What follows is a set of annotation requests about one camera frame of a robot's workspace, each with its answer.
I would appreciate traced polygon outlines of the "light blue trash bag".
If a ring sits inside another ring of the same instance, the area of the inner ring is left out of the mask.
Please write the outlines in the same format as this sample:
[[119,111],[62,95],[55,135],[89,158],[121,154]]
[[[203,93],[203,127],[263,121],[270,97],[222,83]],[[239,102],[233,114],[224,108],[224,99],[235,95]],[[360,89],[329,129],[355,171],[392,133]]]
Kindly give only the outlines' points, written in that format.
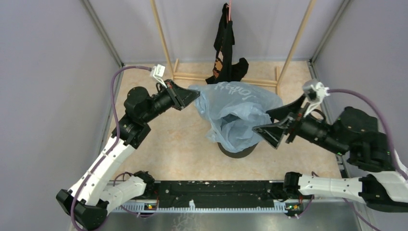
[[200,117],[210,123],[206,137],[227,152],[238,153],[262,141],[253,127],[271,123],[267,111],[283,105],[281,97],[244,82],[190,85],[200,92],[194,101]]

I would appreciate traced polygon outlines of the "black plastic trash bin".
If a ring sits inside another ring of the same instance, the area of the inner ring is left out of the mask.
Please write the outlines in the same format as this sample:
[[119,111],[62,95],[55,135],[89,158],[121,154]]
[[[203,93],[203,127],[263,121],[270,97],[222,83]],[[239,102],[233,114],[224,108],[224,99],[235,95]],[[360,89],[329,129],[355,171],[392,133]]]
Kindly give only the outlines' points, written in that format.
[[242,151],[236,152],[236,153],[232,153],[232,152],[227,151],[226,149],[224,149],[224,147],[219,142],[217,143],[217,145],[218,145],[218,148],[220,149],[220,151],[224,155],[226,155],[226,156],[228,156],[230,158],[240,159],[240,158],[245,158],[248,155],[250,155],[254,151],[254,149],[256,148],[256,146],[258,144],[255,144],[255,145],[253,145],[251,147],[248,147],[248,148],[243,149]]

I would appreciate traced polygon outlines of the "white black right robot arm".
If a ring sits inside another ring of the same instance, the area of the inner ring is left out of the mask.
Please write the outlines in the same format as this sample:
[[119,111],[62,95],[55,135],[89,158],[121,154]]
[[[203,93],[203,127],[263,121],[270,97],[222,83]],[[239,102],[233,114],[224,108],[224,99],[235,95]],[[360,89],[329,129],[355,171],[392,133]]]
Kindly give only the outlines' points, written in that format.
[[302,95],[285,106],[268,110],[271,123],[253,128],[273,148],[281,141],[303,138],[337,156],[348,154],[347,162],[366,171],[364,177],[331,179],[296,172],[285,174],[282,192],[288,198],[307,195],[341,197],[387,213],[406,213],[408,185],[393,163],[386,134],[378,120],[346,107],[333,124],[306,113],[309,103]]

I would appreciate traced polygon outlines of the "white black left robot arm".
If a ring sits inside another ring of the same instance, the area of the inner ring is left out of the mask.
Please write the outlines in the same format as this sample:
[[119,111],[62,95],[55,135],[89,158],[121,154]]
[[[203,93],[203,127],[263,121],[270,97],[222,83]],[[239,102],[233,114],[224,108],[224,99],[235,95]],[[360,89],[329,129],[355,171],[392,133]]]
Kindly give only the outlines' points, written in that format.
[[185,89],[170,79],[157,83],[156,88],[158,92],[153,95],[141,86],[128,92],[125,115],[116,119],[116,127],[102,152],[77,183],[57,193],[58,203],[77,230],[94,231],[114,209],[130,199],[152,197],[154,178],[147,171],[138,171],[116,186],[107,185],[147,137],[150,121],[170,108],[181,111],[200,96],[198,90]]

